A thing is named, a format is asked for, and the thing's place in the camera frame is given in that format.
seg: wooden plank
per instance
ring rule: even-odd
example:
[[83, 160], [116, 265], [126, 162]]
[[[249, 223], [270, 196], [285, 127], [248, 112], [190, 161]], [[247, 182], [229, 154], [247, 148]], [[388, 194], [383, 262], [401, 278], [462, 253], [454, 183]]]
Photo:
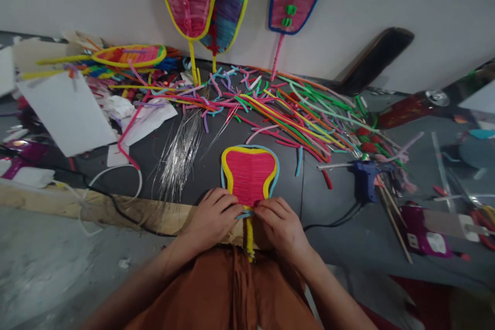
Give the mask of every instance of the wooden plank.
[[[115, 211], [112, 201], [100, 193], [89, 191], [86, 197], [89, 207], [81, 209], [74, 195], [65, 188], [48, 186], [42, 191], [47, 191], [47, 193], [31, 192], [0, 185], [0, 195], [2, 195], [0, 204], [15, 209], [73, 219], [78, 218], [81, 210], [81, 217], [84, 220], [139, 230], [139, 226], [120, 216]], [[82, 189], [76, 189], [75, 191], [80, 195], [84, 192]], [[132, 197], [113, 196], [120, 209], [128, 216], [139, 221], [140, 224], [145, 223], [147, 228], [166, 235], [179, 235], [187, 227], [196, 211], [196, 206], [191, 205], [171, 203], [163, 205], [162, 202], [154, 200], [135, 199], [130, 201]], [[266, 235], [256, 218], [253, 224], [255, 249], [268, 249], [269, 244], [267, 243]], [[244, 225], [243, 220], [240, 220], [221, 242], [243, 246]]]

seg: table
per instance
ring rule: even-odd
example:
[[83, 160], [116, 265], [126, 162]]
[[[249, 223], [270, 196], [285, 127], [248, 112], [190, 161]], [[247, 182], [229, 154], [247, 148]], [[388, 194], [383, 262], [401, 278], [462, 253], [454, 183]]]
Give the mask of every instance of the table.
[[[5, 34], [2, 37], [0, 40], [6, 44]], [[202, 79], [207, 78], [210, 65], [204, 62], [199, 62], [198, 65], [203, 67]], [[364, 97], [371, 111], [383, 109], [391, 102], [402, 98], [396, 95], [370, 95], [370, 92], [366, 92]], [[4, 98], [0, 101], [0, 112], [12, 111], [13, 108], [15, 109], [15, 104], [8, 99]], [[219, 114], [215, 118], [208, 119], [210, 134], [202, 135], [193, 170], [182, 192], [181, 202], [184, 204], [197, 204], [208, 189], [220, 186], [221, 153], [226, 147], [243, 144], [252, 134], [249, 125], [232, 120], [218, 141], [208, 153], [204, 154], [204, 150], [223, 125], [225, 117]], [[131, 157], [140, 165], [143, 173], [144, 186], [141, 198], [157, 197], [157, 185], [152, 193], [155, 165], [163, 148], [168, 144], [169, 133], [174, 135], [176, 132], [180, 118], [179, 113], [176, 118], [165, 122], [158, 130], [130, 149]], [[266, 126], [263, 118], [255, 113], [250, 112], [249, 119]], [[10, 122], [11, 118], [1, 118], [0, 130], [12, 125], [9, 124]], [[387, 131], [387, 135], [398, 144], [406, 143], [419, 131], [425, 132], [425, 135], [409, 150], [410, 162], [407, 164], [411, 173], [410, 180], [419, 187], [419, 190], [415, 195], [406, 196], [404, 201], [413, 200], [425, 207], [447, 211], [445, 202], [425, 201], [434, 195], [432, 185], [441, 185], [430, 133], [436, 131], [440, 145], [449, 145], [455, 142], [458, 134], [468, 127], [469, 124], [457, 124], [449, 119], [426, 117]], [[276, 144], [274, 138], [262, 134], [256, 136], [252, 144], [266, 146], [278, 156], [280, 177], [273, 195], [281, 196], [289, 203], [301, 216], [303, 226], [314, 223], [330, 224], [344, 215], [355, 203], [354, 175], [346, 168], [333, 169], [329, 173], [334, 189], [328, 190], [321, 171], [316, 169], [316, 160], [310, 155], [305, 154], [301, 174], [295, 177], [297, 152], [294, 148]], [[97, 148], [88, 157], [80, 155], [76, 158], [77, 166], [83, 173], [92, 177], [106, 169], [106, 154], [106, 148]], [[67, 159], [57, 148], [52, 148], [45, 160], [51, 164], [68, 167]], [[352, 158], [347, 154], [332, 156], [333, 163], [350, 160]], [[473, 181], [468, 175], [463, 175], [463, 171], [464, 169], [459, 171], [462, 182], [471, 192], [492, 191], [493, 174], [488, 172], [481, 180]], [[57, 179], [69, 182], [74, 187], [84, 186], [77, 176], [70, 174], [57, 172]], [[132, 168], [119, 169], [105, 174], [98, 182], [98, 186], [110, 193], [132, 196], [137, 186], [137, 175]], [[459, 257], [447, 260], [413, 254], [414, 264], [410, 265], [380, 204], [367, 205], [353, 220], [338, 228], [312, 228], [307, 231], [307, 237], [328, 264], [345, 266], [351, 270], [379, 271], [457, 287], [495, 288], [495, 253], [469, 241], [447, 238], [453, 250], [467, 253], [471, 261]]]

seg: person's right hand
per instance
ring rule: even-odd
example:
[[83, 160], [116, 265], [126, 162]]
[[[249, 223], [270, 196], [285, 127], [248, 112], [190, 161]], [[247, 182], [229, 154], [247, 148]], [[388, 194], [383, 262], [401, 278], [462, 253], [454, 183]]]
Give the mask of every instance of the person's right hand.
[[268, 239], [277, 251], [298, 266], [310, 254], [311, 245], [298, 216], [280, 197], [260, 201], [254, 212], [263, 221]]

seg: floor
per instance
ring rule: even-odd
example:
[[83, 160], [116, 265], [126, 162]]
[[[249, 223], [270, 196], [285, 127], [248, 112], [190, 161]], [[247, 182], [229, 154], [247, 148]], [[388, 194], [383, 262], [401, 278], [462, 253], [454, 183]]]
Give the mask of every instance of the floor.
[[[0, 328], [77, 327], [170, 242], [112, 226], [88, 238], [75, 220], [0, 207]], [[396, 326], [421, 328], [405, 315], [402, 293], [387, 276], [329, 268], [357, 300]]]

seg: red bottle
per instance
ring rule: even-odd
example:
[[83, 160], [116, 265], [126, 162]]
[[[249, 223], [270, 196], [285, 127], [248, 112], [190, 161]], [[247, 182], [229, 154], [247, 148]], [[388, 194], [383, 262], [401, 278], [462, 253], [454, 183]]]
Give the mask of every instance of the red bottle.
[[413, 94], [378, 114], [377, 127], [390, 129], [419, 119], [449, 105], [449, 97], [441, 90], [424, 90]]

